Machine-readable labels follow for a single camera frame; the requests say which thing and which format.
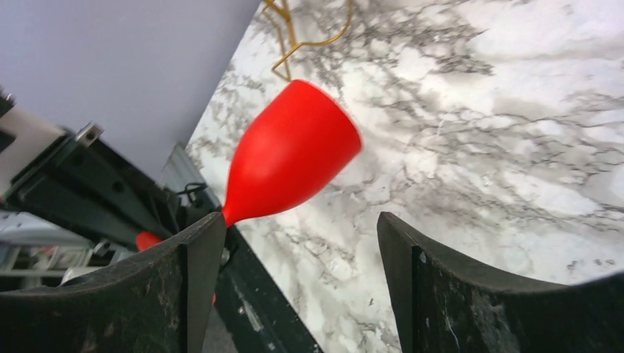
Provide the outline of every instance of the marble countertop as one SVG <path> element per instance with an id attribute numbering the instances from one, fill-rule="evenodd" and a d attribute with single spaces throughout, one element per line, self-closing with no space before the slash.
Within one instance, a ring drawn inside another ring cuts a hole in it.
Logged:
<path id="1" fill-rule="evenodd" d="M 302 39 L 344 2 L 292 3 Z M 357 0 L 295 78 L 364 150 L 318 196 L 242 234 L 325 352 L 399 352 L 375 225 L 390 211 L 498 268 L 572 284 L 624 268 L 624 2 Z M 237 142 L 285 87 L 259 13 L 188 145 L 223 199 Z"/>

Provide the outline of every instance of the red object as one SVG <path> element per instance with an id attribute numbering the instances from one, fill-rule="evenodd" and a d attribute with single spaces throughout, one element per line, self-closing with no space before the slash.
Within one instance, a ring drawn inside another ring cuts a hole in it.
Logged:
<path id="1" fill-rule="evenodd" d="M 238 144 L 223 207 L 227 225 L 305 202 L 361 149 L 358 130 L 337 103 L 307 82 L 291 82 Z"/>
<path id="2" fill-rule="evenodd" d="M 150 232 L 140 232 L 136 238 L 136 244 L 138 251 L 142 252 L 145 249 L 151 248 L 152 246 L 160 243 L 162 240 L 153 235 Z"/>

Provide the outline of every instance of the metal screw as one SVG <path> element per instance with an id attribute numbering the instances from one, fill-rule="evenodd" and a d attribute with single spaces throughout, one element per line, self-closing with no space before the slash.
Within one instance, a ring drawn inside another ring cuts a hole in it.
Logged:
<path id="1" fill-rule="evenodd" d="M 110 249 L 110 243 L 103 240 L 95 245 L 95 247 L 93 248 L 93 253 L 98 256 L 104 256 L 108 252 L 108 249 Z"/>
<path id="2" fill-rule="evenodd" d="M 223 248 L 223 253 L 221 253 L 221 266 L 225 265 L 227 261 L 230 260 L 230 250 Z"/>

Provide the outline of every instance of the gold metal rack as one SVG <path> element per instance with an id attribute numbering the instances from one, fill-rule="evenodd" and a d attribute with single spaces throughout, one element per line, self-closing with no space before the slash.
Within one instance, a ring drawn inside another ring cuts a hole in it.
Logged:
<path id="1" fill-rule="evenodd" d="M 282 52 L 282 58 L 279 59 L 272 67 L 271 71 L 274 74 L 278 75 L 282 79 L 287 82 L 292 81 L 291 69 L 288 64 L 288 58 L 297 50 L 299 50 L 302 46 L 326 46 L 338 38 L 342 37 L 342 35 L 347 31 L 349 25 L 351 24 L 351 20 L 353 18 L 353 2 L 354 0 L 346 0 L 347 1 L 347 22 L 344 27 L 338 32 L 337 35 L 334 35 L 332 38 L 328 40 L 323 40 L 322 42 L 299 42 L 297 41 L 297 36 L 295 35 L 294 25 L 292 21 L 291 11 L 288 7 L 288 0 L 281 0 L 282 6 L 278 6 L 275 4 L 276 0 L 264 0 L 266 4 L 262 9 L 262 13 L 266 16 L 266 19 L 271 22 L 271 25 L 275 27 L 277 30 L 277 39 L 280 41 L 280 50 Z M 268 9 L 272 9 L 278 16 L 280 16 L 284 22 L 286 23 L 286 29 L 288 30 L 288 42 L 290 43 L 290 49 L 286 50 L 286 41 L 284 40 L 284 35 L 282 33 L 281 27 L 277 24 L 277 22 L 271 17 Z M 277 71 L 277 68 L 284 64 L 284 71 L 286 74 L 282 74 Z"/>

